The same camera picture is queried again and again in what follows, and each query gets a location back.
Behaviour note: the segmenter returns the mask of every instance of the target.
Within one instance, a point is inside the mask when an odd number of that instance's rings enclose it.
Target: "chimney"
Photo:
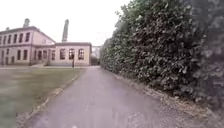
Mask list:
[[[7,27],[5,30],[8,31],[8,30],[10,30],[10,29],[9,29],[9,27]]]
[[[26,18],[24,21],[23,27],[24,28],[29,27],[29,24],[30,24],[30,20],[28,18]]]
[[[64,31],[62,35],[62,42],[67,42],[68,38],[68,25],[69,25],[69,20],[65,20],[65,25],[64,25]]]

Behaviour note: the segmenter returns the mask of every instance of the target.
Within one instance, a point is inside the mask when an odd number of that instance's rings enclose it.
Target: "grass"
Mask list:
[[[80,69],[0,70],[0,128],[14,128],[17,114],[43,102],[48,94],[80,74]]]

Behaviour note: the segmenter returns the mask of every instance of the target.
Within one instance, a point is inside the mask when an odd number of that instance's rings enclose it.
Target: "hedge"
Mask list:
[[[224,80],[224,45],[211,43],[209,25],[215,21],[202,20],[200,9],[205,8],[197,2],[134,0],[123,6],[117,29],[101,49],[101,67],[173,96],[221,107],[224,91],[215,89],[221,87],[215,81]],[[220,10],[211,9],[211,15],[217,16],[216,11]]]

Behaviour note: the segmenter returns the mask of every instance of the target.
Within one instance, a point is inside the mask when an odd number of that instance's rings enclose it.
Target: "sky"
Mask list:
[[[0,31],[23,26],[25,18],[55,41],[62,40],[69,19],[68,41],[102,45],[112,36],[116,11],[130,0],[0,0]]]

